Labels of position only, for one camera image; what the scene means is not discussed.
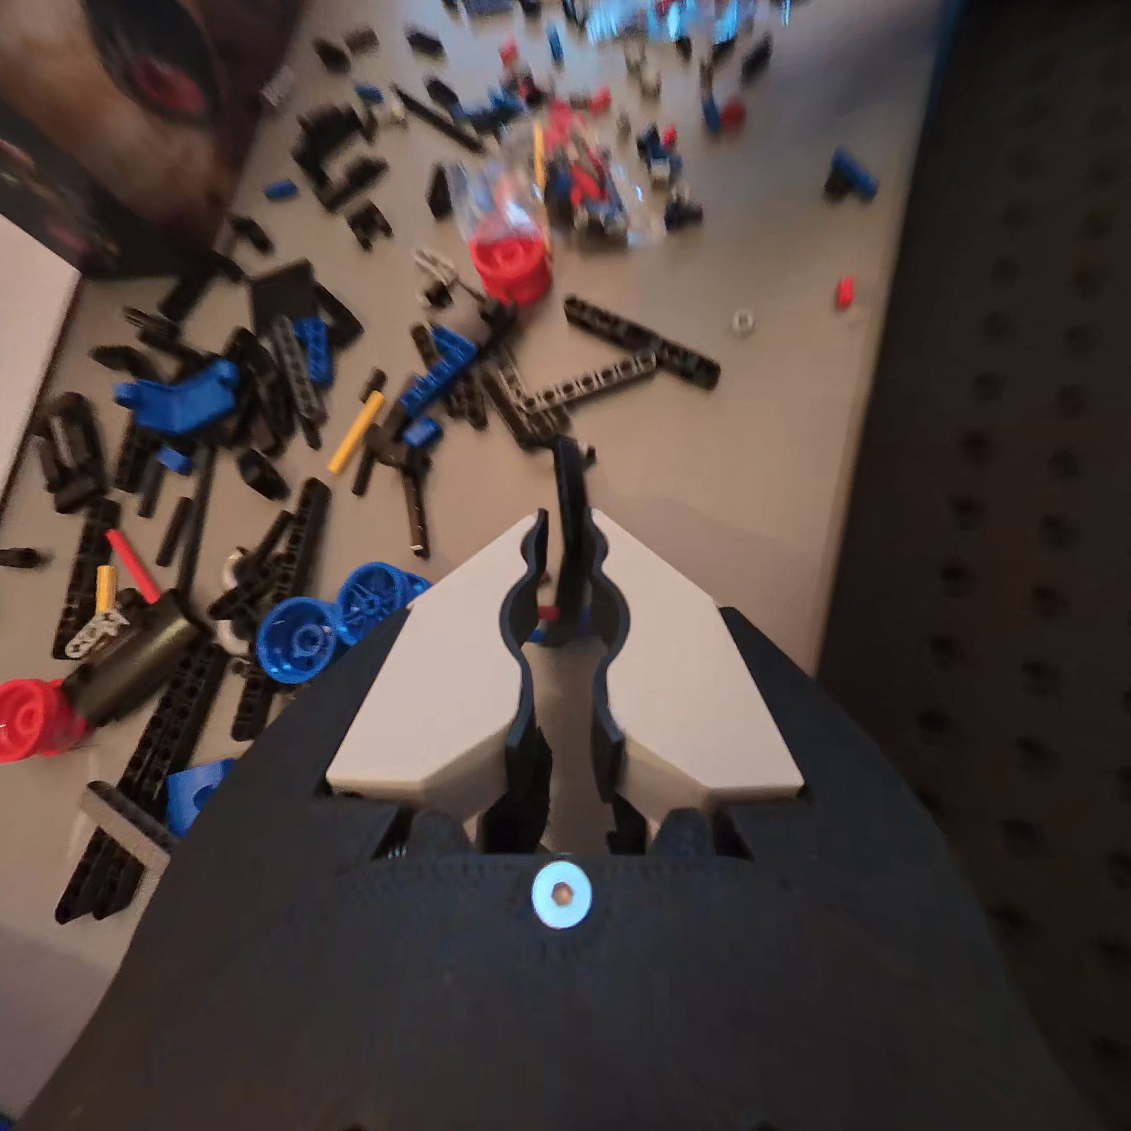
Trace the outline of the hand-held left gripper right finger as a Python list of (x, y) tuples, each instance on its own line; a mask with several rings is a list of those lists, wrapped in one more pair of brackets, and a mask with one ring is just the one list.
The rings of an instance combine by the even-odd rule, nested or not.
[(609, 844), (641, 854), (675, 811), (792, 801), (799, 765), (724, 619), (676, 567), (599, 509), (587, 512), (591, 765)]

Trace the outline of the black angled beam assembly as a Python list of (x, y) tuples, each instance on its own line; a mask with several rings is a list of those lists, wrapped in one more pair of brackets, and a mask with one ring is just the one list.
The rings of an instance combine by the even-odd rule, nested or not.
[(591, 544), (586, 532), (590, 510), (586, 473), (590, 455), (566, 434), (556, 435), (549, 448), (555, 459), (563, 549), (553, 606), (558, 614), (556, 618), (541, 614), (540, 642), (559, 648), (588, 629)]

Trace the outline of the clear bag of small parts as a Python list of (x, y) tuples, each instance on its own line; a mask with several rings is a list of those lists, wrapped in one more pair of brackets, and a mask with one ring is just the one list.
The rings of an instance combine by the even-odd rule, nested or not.
[(443, 167), (451, 215), (469, 245), (556, 238), (642, 248), (667, 226), (597, 125), (553, 101), (502, 124), (486, 154)]

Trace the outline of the grey desk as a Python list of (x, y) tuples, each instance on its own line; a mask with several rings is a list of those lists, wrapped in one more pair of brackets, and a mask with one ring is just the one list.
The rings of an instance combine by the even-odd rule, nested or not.
[[(514, 347), (518, 374), (539, 389), (615, 357), (572, 329), (562, 299), (575, 292), (623, 316), (665, 330), (720, 362), (712, 392), (668, 374), (583, 405), (575, 434), (598, 454), (590, 497), (622, 528), (671, 562), (722, 605), (738, 607), (812, 673), (821, 650), (860, 423), (867, 404), (886, 300), (906, 207), (914, 152), (935, 69), (945, 3), (801, 3), (788, 23), (769, 9), (758, 34), (773, 35), (768, 70), (741, 92), (743, 127), (711, 136), (698, 100), (698, 59), (689, 65), (653, 44), (661, 73), (658, 105), (641, 100), (619, 44), (591, 46), (566, 26), (558, 4), (545, 23), (560, 28), (567, 92), (611, 86), (613, 121), (601, 136), (629, 171), (633, 141), (617, 145), (623, 110), (633, 129), (675, 125), (680, 178), (704, 209), (700, 228), (654, 245), (583, 253), (556, 241), (553, 292), (532, 314)], [(413, 54), (405, 27), (438, 35), (443, 62)], [(308, 477), (334, 489), (330, 544), (319, 557), (317, 594), (330, 599), (357, 566), (396, 562), (412, 570), (401, 483), (378, 469), (366, 496), (353, 497), (353, 467), (326, 475), (334, 448), (360, 412), (358, 395), (381, 368), (397, 389), (416, 368), (408, 326), (420, 315), (413, 250), (428, 246), (477, 283), (452, 221), (434, 221), (424, 199), (435, 163), (458, 149), (422, 123), (381, 132), (377, 149), (391, 170), (376, 203), (393, 238), (362, 250), (346, 221), (314, 195), (268, 203), (263, 187), (295, 178), (291, 152), (300, 109), (343, 101), (347, 84), (314, 57), (314, 36), (339, 38), (370, 26), (374, 58), (362, 81), (388, 92), (396, 82), (423, 94), (438, 70), (469, 100), (500, 78), (498, 47), (514, 36), (537, 75), (552, 74), (543, 23), (494, 19), (465, 23), (439, 3), (311, 3), (291, 50), (296, 86), (286, 113), (267, 117), (234, 201), (275, 241), (267, 263), (249, 255), (249, 273), (310, 260), (319, 281), (361, 319), (360, 343), (337, 364), (323, 450), (300, 439), (281, 459), (292, 490)], [(835, 205), (824, 197), (832, 152), (844, 147), (881, 182), (875, 202)], [(856, 280), (852, 308), (835, 308), (840, 276)], [(97, 345), (133, 334), (125, 306), (152, 308), (170, 283), (90, 281), (81, 288), (53, 362), (46, 395), (80, 392), (94, 407), (108, 458), (117, 454), (128, 415), (112, 401), (113, 376), (90, 360)], [(731, 333), (739, 308), (755, 331)], [(427, 482), (431, 559), (416, 570), (434, 580), (471, 557), (539, 506), (556, 510), (548, 454), (523, 454), (492, 413), (486, 431), (443, 421), (444, 436)], [(57, 677), (51, 656), (81, 516), (53, 510), (34, 456), (22, 461), (3, 518), (3, 547), (49, 552), (42, 570), (3, 570), (3, 680)], [(556, 757), (551, 843), (587, 851), (601, 844), (601, 808), (583, 759), (588, 679), (595, 642), (560, 652), (532, 649), (539, 718)], [(78, 1038), (121, 963), (147, 908), (143, 885), (124, 913), (59, 925), (54, 909), (93, 827), (80, 809), (92, 778), (116, 781), (151, 714), (151, 704), (90, 745), (59, 758), (3, 768), (3, 1109), (20, 1114)]]

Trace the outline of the long yellow axle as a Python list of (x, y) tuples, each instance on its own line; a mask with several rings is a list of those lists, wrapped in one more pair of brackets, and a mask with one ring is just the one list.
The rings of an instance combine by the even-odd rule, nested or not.
[(385, 395), (382, 391), (376, 389), (373, 391), (366, 401), (362, 404), (357, 417), (349, 426), (342, 442), (338, 444), (333, 458), (327, 465), (327, 473), (333, 477), (339, 477), (345, 473), (346, 467), (354, 454), (358, 451), (358, 447), (362, 444), (365, 435), (369, 432), (369, 428), (373, 426), (376, 417), (378, 416), (381, 408), (385, 403)]

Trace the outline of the black cylinder motor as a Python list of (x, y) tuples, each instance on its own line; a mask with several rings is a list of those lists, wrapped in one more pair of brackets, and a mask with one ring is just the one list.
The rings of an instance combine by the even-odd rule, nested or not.
[(191, 602), (179, 588), (170, 588), (106, 650), (81, 662), (65, 679), (62, 692), (89, 728), (101, 728), (124, 719), (166, 685), (206, 637)]

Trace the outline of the blue angled beam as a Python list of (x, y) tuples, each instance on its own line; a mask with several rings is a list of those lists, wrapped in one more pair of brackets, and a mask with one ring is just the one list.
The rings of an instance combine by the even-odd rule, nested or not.
[(477, 342), (443, 325), (432, 327), (432, 339), (438, 350), (436, 360), (423, 374), (411, 376), (400, 396), (400, 407), (409, 420), (423, 416), (432, 403), (444, 397), (481, 351)]

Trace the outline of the grey straight beam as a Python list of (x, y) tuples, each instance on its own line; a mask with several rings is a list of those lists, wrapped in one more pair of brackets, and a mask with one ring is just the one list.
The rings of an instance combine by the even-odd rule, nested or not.
[(322, 426), (326, 417), (323, 404), (308, 376), (306, 354), (291, 319), (276, 315), (268, 335), (277, 370), (290, 389), (296, 415), (317, 427)]

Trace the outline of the blue short beam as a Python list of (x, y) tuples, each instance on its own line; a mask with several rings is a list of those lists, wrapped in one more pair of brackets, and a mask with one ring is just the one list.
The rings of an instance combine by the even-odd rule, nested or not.
[(310, 382), (319, 388), (331, 388), (335, 380), (330, 327), (318, 315), (296, 319), (292, 323), (295, 339), (306, 360), (306, 373)]

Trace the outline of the red wheel hub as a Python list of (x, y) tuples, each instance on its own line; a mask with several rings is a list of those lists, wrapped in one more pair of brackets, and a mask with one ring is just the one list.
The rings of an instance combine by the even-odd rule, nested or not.
[(493, 300), (529, 307), (552, 288), (552, 260), (539, 228), (521, 228), (500, 236), (475, 234), (470, 241), (470, 255), (483, 291)]
[(66, 754), (90, 734), (69, 700), (63, 680), (1, 684), (1, 763)]

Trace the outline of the black square panel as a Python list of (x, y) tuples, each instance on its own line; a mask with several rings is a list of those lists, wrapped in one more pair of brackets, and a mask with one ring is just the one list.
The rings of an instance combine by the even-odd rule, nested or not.
[(307, 259), (294, 260), (249, 280), (251, 331), (265, 338), (277, 316), (299, 320), (319, 318), (333, 349), (347, 349), (364, 334), (361, 319), (317, 277)]

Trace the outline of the light grey connector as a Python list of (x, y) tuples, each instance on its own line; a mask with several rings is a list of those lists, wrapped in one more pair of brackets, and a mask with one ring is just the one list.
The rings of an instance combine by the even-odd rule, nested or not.
[(461, 281), (455, 265), (439, 252), (417, 246), (413, 250), (415, 265), (423, 275), (419, 302), (428, 308), (446, 308), (454, 300), (454, 288)]

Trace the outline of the scattered small connector pieces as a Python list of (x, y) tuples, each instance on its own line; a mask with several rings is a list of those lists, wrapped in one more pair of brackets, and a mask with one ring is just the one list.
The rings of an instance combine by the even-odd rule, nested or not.
[[(504, 16), (517, 4), (527, 19), (541, 23), (545, 3), (442, 4), (446, 9), (457, 14), (463, 7), (465, 15), (473, 19)], [(584, 34), (575, 11), (576, 3), (559, 4), (567, 24), (579, 34)], [(714, 46), (708, 43), (699, 53), (698, 100), (704, 129), (712, 137), (737, 132), (746, 119), (746, 106), (739, 97), (735, 96), (719, 102), (715, 90), (718, 66), (724, 63), (735, 51), (741, 35), (742, 32), (734, 39)], [(648, 59), (648, 43), (637, 38), (625, 38), (615, 42), (623, 44), (626, 75), (630, 82), (636, 84), (634, 89), (646, 102), (657, 102), (661, 94), (661, 73)], [(417, 24), (405, 27), (405, 43), (413, 54), (424, 59), (444, 62), (448, 57), (443, 40)], [(696, 57), (695, 40), (691, 38), (681, 38), (667, 46), (671, 46), (676, 51), (676, 57), (685, 65), (689, 65)], [(389, 120), (403, 123), (403, 114), (409, 110), (413, 117), (432, 125), (434, 129), (473, 154), (486, 152), (486, 140), (493, 137), (502, 124), (532, 113), (553, 101), (568, 104), (586, 114), (588, 120), (602, 119), (613, 112), (611, 86), (602, 85), (595, 89), (574, 92), (559, 90), (558, 78), (551, 75), (540, 79), (533, 73), (514, 36), (502, 42), (498, 53), (500, 84), (489, 90), (486, 100), (481, 104), (470, 104), (461, 98), (459, 93), (435, 75), (426, 78), (428, 90), (426, 102), (408, 93), (393, 93), (392, 88), (387, 100), (373, 85), (360, 84), (356, 90), (369, 105), (382, 105), (389, 112)], [(759, 78), (769, 67), (772, 57), (773, 36), (766, 32), (757, 39), (754, 47), (742, 58), (739, 85), (749, 85)], [(687, 226), (699, 225), (703, 220), (702, 206), (691, 199), (687, 193), (681, 193), (680, 186), (675, 183), (683, 171), (677, 128), (671, 125), (661, 131), (657, 123), (646, 123), (633, 144), (652, 186), (657, 190), (673, 189), (664, 206), (663, 218), (667, 232), (679, 232)], [(850, 151), (838, 148), (832, 152), (824, 183), (825, 198), (832, 202), (856, 198), (863, 203), (870, 203), (878, 190), (879, 182), (873, 176), (871, 170)], [(443, 167), (434, 174), (428, 201), (435, 217), (451, 215)]]

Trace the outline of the printed toy truck box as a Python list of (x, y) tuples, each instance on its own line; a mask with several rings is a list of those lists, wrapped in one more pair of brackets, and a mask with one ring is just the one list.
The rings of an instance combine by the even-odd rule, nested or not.
[(90, 279), (213, 245), (302, 1), (3, 1), (3, 215)]

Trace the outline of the black rectangular frame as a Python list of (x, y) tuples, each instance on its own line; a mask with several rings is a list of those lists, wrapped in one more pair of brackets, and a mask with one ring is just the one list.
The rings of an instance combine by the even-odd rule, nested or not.
[(102, 438), (92, 403), (67, 391), (39, 413), (34, 452), (58, 514), (73, 514), (104, 498), (108, 473)]

